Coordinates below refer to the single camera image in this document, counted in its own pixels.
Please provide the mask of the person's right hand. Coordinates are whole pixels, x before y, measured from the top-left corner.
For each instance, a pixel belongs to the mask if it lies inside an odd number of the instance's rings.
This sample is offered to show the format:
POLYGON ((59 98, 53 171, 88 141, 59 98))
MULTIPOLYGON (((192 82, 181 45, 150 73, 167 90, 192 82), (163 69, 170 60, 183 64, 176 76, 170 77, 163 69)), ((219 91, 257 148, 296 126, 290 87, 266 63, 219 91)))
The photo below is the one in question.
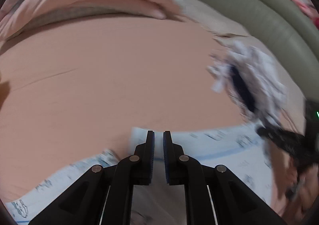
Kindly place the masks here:
POLYGON ((273 174, 271 208, 287 224, 299 224, 318 197, 318 165, 301 175, 293 159, 274 143, 269 144, 273 174))

